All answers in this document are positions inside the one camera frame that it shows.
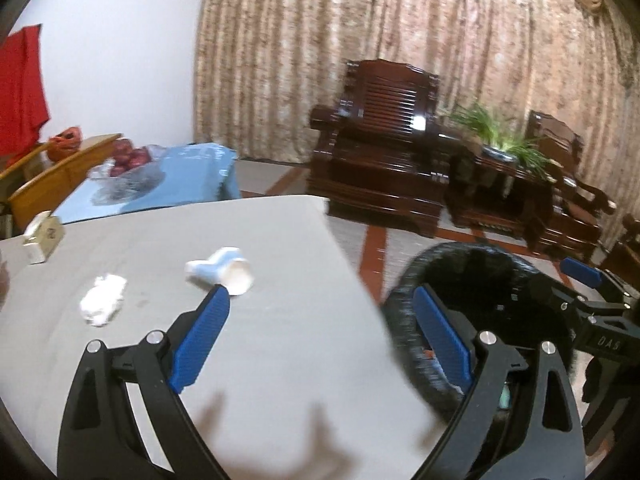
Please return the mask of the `green rubber glove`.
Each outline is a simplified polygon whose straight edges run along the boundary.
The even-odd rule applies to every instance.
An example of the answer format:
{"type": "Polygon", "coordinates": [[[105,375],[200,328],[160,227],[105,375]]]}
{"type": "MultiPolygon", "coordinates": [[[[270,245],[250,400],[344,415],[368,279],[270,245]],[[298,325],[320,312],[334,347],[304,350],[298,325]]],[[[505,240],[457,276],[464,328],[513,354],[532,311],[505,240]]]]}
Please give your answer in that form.
{"type": "Polygon", "coordinates": [[[510,385],[505,382],[500,394],[498,409],[500,411],[509,411],[511,406],[511,389],[510,385]]]}

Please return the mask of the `dark wooden side table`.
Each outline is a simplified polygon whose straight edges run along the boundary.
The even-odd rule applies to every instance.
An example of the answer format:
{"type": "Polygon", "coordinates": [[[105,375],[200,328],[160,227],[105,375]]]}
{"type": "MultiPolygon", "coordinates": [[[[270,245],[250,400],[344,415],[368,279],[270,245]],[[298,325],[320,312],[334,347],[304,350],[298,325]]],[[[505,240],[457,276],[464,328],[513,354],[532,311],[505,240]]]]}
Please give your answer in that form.
{"type": "Polygon", "coordinates": [[[546,178],[488,155],[464,151],[450,158],[445,203],[460,228],[523,238],[550,192],[546,178]]]}

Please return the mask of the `green potted plant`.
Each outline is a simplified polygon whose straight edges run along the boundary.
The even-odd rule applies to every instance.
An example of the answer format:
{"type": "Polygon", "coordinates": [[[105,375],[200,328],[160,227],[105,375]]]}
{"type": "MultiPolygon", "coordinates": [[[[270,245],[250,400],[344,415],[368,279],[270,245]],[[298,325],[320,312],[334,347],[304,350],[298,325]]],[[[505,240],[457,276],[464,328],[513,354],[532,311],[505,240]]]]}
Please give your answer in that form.
{"type": "Polygon", "coordinates": [[[547,177],[549,159],[536,148],[533,140],[514,133],[487,107],[474,102],[457,105],[448,115],[450,122],[474,133],[491,153],[514,158],[518,166],[537,177],[547,177]]]}

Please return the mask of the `crumpled white tissue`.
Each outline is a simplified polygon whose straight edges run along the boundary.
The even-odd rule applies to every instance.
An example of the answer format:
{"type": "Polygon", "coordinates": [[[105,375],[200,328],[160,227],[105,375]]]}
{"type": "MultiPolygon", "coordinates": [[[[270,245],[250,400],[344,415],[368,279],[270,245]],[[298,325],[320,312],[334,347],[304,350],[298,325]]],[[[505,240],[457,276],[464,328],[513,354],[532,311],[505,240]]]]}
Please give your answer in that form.
{"type": "Polygon", "coordinates": [[[84,321],[96,327],[105,326],[122,307],[126,278],[107,273],[98,276],[92,287],[79,301],[79,312],[84,321]]]}

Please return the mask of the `tissue box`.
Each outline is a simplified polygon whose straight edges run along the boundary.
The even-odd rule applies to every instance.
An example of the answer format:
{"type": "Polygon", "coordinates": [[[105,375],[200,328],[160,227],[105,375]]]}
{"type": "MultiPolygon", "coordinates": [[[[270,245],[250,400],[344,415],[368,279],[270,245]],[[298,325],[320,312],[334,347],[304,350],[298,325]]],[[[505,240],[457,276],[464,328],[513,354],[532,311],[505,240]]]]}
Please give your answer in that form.
{"type": "Polygon", "coordinates": [[[23,232],[23,248],[30,264],[46,262],[60,241],[65,230],[60,219],[52,211],[41,211],[23,232]]]}

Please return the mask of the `glass fruit bowl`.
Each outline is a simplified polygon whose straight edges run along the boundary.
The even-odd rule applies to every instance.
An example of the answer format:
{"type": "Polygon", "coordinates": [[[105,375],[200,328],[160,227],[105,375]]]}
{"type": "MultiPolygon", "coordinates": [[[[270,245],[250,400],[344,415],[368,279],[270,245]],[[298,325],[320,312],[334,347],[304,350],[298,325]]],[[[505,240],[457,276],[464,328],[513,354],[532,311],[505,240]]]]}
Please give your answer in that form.
{"type": "Polygon", "coordinates": [[[108,158],[101,165],[94,166],[88,171],[88,180],[98,186],[92,198],[95,205],[130,202],[148,194],[160,185],[165,177],[160,168],[160,160],[165,155],[166,148],[151,144],[145,149],[149,153],[148,162],[126,169],[117,176],[112,176],[112,170],[116,167],[114,157],[108,158]]]}

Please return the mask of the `wooden bench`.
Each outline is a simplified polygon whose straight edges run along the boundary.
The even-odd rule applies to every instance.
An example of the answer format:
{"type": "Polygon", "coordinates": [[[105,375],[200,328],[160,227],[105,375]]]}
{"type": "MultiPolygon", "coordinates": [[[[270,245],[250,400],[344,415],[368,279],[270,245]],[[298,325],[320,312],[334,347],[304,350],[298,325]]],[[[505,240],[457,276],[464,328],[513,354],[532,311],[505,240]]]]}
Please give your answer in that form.
{"type": "Polygon", "coordinates": [[[1,238],[24,231],[41,211],[54,211],[86,180],[88,171],[105,162],[120,133],[82,140],[79,151],[60,162],[46,161],[42,144],[1,171],[1,238]]]}

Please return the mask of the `red apples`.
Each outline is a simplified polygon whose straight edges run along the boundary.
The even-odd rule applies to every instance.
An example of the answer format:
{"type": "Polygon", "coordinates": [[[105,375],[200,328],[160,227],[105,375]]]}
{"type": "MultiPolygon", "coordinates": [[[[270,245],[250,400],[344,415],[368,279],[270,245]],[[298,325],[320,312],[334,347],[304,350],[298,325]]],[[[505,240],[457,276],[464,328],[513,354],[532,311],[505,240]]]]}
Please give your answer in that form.
{"type": "Polygon", "coordinates": [[[152,162],[149,150],[135,148],[129,139],[120,138],[113,144],[112,149],[113,167],[110,170],[111,177],[119,177],[129,170],[133,170],[152,162]]]}

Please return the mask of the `red cloth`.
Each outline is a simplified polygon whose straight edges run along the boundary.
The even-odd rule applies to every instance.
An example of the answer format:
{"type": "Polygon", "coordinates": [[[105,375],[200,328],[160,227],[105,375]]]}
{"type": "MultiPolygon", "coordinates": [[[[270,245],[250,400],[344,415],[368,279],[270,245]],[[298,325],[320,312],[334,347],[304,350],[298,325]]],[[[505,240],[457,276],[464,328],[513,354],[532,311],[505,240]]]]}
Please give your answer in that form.
{"type": "Polygon", "coordinates": [[[41,78],[41,25],[23,27],[1,46],[1,156],[21,155],[50,119],[41,78]]]}

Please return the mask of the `beige curtain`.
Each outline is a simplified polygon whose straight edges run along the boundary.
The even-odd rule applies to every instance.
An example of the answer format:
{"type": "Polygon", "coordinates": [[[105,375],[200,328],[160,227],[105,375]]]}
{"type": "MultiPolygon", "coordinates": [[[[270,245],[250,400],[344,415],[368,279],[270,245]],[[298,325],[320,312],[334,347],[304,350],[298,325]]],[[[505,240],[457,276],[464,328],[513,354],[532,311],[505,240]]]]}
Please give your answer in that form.
{"type": "Polygon", "coordinates": [[[639,210],[639,8],[632,0],[202,0],[194,136],[304,162],[308,115],[351,60],[440,78],[440,112],[479,102],[515,130],[531,110],[582,136],[582,176],[639,210]]]}

